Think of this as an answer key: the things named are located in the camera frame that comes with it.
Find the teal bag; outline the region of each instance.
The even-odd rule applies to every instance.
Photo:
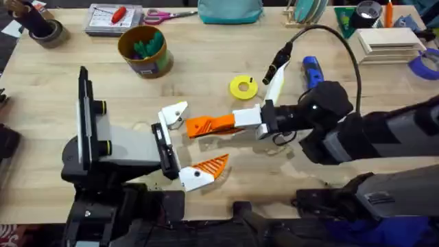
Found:
[[[198,14],[206,24],[254,23],[262,0],[198,0]]]

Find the blue tool handle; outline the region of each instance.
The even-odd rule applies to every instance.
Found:
[[[312,89],[313,87],[317,86],[317,84],[324,81],[322,69],[320,68],[315,56],[304,57],[302,66],[305,70],[307,89]]]

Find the orange tool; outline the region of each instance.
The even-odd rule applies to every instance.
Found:
[[[126,8],[125,7],[120,7],[118,10],[116,10],[116,12],[112,15],[111,17],[111,22],[112,23],[117,23],[118,21],[120,21],[126,14]]]
[[[393,4],[392,4],[392,0],[389,0],[387,6],[385,7],[385,27],[392,27],[392,17],[393,17]]]
[[[99,11],[102,11],[102,12],[105,12],[105,13],[109,13],[109,14],[112,14],[112,17],[111,17],[111,22],[113,23],[113,24],[115,24],[115,23],[117,23],[118,21],[120,21],[124,16],[125,16],[125,14],[126,14],[126,8],[125,7],[120,7],[120,8],[118,8],[117,10],[116,10],[116,12],[110,12],[110,11],[106,11],[106,10],[101,10],[101,9],[99,9],[99,8],[96,8],[96,7],[94,7],[94,9],[95,10],[99,10]]]
[[[216,158],[212,158],[207,161],[203,161],[201,163],[192,165],[193,168],[198,170],[202,170],[203,172],[207,172],[208,174],[213,175],[213,178],[216,179],[224,170],[228,160],[228,154],[221,155]]]
[[[235,116],[233,114],[221,117],[196,117],[186,120],[187,136],[192,139],[208,134],[232,134],[243,130],[235,128]]]

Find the red-handled scissors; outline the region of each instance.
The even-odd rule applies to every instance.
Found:
[[[191,15],[194,15],[197,13],[198,13],[198,11],[170,13],[170,12],[163,12],[163,11],[160,11],[157,9],[149,9],[146,12],[146,16],[144,18],[144,21],[148,25],[158,25],[158,24],[162,23],[163,21],[166,21],[169,19],[191,16]]]

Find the orange screwdriver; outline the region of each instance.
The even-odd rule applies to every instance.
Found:
[[[125,7],[120,7],[120,8],[118,8],[117,10],[116,10],[116,12],[109,12],[109,11],[106,11],[106,10],[100,10],[100,9],[98,9],[98,8],[96,8],[95,7],[95,10],[99,10],[99,11],[102,11],[102,12],[105,12],[105,13],[109,13],[109,14],[112,14],[112,17],[111,17],[111,22],[112,23],[117,23],[118,21],[120,21],[124,16],[125,16],[125,14],[126,14],[126,8]]]
[[[389,0],[387,6],[385,7],[385,27],[392,27],[392,16],[393,16],[393,5],[392,5],[392,1]]]

